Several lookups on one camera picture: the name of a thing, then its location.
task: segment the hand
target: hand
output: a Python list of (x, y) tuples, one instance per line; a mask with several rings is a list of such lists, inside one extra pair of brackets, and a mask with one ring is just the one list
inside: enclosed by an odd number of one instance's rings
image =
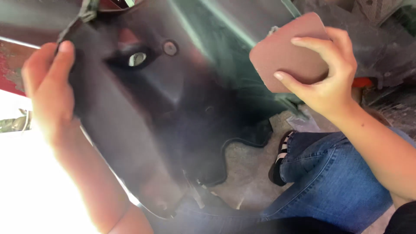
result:
[(332, 27), (326, 27), (326, 31), (332, 41), (311, 37), (292, 39), (292, 44), (316, 51), (328, 63), (329, 73), (325, 80), (304, 85), (281, 71), (276, 72), (275, 77), (309, 107), (328, 118), (341, 115), (354, 105), (351, 85), (357, 62), (348, 33)]
[(26, 95), (32, 100), (33, 114), (46, 140), (71, 125), (74, 94), (68, 83), (68, 75), (74, 64), (74, 46), (70, 41), (61, 43), (54, 55), (56, 43), (47, 43), (25, 62), (22, 69)]

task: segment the black and white sandal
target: black and white sandal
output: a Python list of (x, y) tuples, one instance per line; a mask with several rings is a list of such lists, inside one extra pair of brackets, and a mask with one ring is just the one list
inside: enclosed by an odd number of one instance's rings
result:
[(279, 152), (277, 153), (276, 161), (269, 171), (269, 179), (274, 184), (277, 184), (279, 186), (284, 186), (286, 184), (280, 177), (280, 165), (282, 164), (283, 159), (287, 155), (287, 141), (293, 133), (295, 133), (295, 131), (290, 130), (283, 135), (282, 139), (280, 140)]

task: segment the blue jeans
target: blue jeans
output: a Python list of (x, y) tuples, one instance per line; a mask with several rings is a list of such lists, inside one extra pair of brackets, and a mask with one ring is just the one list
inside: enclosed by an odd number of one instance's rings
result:
[[(404, 132), (391, 129), (416, 147)], [(289, 217), (313, 217), (361, 233), (392, 205), (389, 192), (341, 132), (296, 132), (287, 146), (281, 177), (294, 184), (263, 212), (232, 209), (198, 188), (203, 209), (191, 197), (183, 199), (174, 219), (162, 220), (143, 209), (155, 234), (252, 233), (248, 227), (259, 222)]]

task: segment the finger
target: finger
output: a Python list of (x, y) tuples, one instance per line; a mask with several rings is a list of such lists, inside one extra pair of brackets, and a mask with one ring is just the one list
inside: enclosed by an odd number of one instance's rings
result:
[(39, 88), (54, 59), (56, 43), (47, 43), (34, 52), (22, 68), (26, 94), (31, 97)]
[(347, 59), (354, 59), (354, 53), (352, 50), (352, 42), (349, 38), (348, 32), (339, 28), (325, 27), (329, 38), (333, 41), (339, 51)]
[(308, 89), (307, 85), (304, 85), (297, 81), (293, 76), (285, 73), (285, 72), (275, 72), (274, 73), (275, 78), (277, 78), (288, 90), (290, 90), (292, 93), (296, 94), (302, 94), (305, 93)]
[(311, 49), (322, 57), (329, 65), (329, 71), (339, 70), (345, 64), (345, 60), (338, 48), (330, 40), (321, 40), (312, 37), (294, 37), (292, 44)]
[(48, 78), (55, 82), (67, 82), (68, 75), (75, 61), (74, 44), (70, 41), (64, 41), (59, 46), (52, 66), (48, 73)]

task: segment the sanding block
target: sanding block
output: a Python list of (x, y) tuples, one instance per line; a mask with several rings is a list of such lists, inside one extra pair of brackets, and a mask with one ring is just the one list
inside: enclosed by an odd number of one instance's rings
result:
[(329, 40), (324, 24), (314, 13), (296, 18), (259, 42), (250, 52), (250, 60), (266, 87), (273, 93), (290, 92), (273, 74), (283, 71), (303, 84), (322, 81), (328, 64), (310, 49), (293, 45), (293, 37), (314, 37)]

